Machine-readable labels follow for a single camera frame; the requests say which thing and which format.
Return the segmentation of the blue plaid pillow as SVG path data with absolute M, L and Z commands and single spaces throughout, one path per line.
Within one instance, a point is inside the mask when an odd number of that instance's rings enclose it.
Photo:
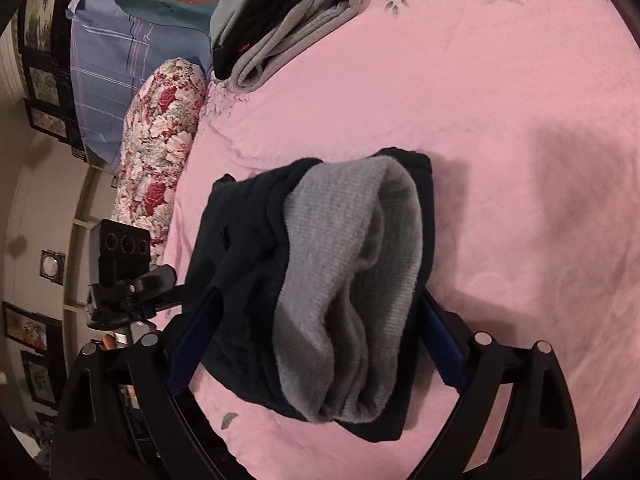
M 185 58 L 208 72 L 208 39 L 194 29 L 135 18 L 115 0 L 80 0 L 68 15 L 70 79 L 81 139 L 119 172 L 124 118 L 142 84 L 172 58 Z

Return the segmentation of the red floral folded quilt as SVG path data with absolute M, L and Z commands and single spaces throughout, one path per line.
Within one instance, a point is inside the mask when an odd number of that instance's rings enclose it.
M 124 119 L 112 219 L 149 232 L 154 264 L 163 258 L 205 90 L 200 66 L 172 58 L 142 84 Z

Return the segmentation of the folded black pants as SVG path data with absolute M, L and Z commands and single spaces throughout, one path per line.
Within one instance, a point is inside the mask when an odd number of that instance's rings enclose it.
M 212 49 L 213 69 L 219 68 L 224 76 L 228 76 L 231 64 L 249 47 L 257 44 L 301 1 L 303 0 L 250 0 L 226 41 Z

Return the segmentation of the dark navy fleece-lined pants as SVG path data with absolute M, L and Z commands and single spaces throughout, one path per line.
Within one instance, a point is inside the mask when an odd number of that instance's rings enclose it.
M 169 385 L 198 367 L 240 399 L 399 439 L 435 245 L 432 164 L 386 148 L 212 187 L 169 325 Z

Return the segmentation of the pink floral bed sheet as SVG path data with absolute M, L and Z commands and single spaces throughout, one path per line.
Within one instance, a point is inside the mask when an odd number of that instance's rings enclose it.
M 225 174 L 388 146 L 433 164 L 428 290 L 550 342 L 596 466 L 639 397 L 639 50 L 611 0 L 372 0 L 259 89 L 212 84 L 165 261 L 186 273 Z

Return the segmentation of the cream wall display shelf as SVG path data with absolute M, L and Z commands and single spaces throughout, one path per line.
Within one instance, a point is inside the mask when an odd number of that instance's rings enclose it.
M 73 359 L 79 348 L 98 339 L 89 330 L 85 308 L 89 295 L 89 238 L 91 229 L 111 215 L 117 179 L 108 167 L 87 167 L 70 225 L 65 281 L 63 286 L 63 330 L 66 356 Z

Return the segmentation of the folded grey pants bottom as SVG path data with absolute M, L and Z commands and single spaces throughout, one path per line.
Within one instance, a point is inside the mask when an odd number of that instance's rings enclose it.
M 361 8 L 362 0 L 303 0 L 231 64 L 228 76 L 215 68 L 215 77 L 233 92 L 253 92 L 293 58 L 345 25 Z

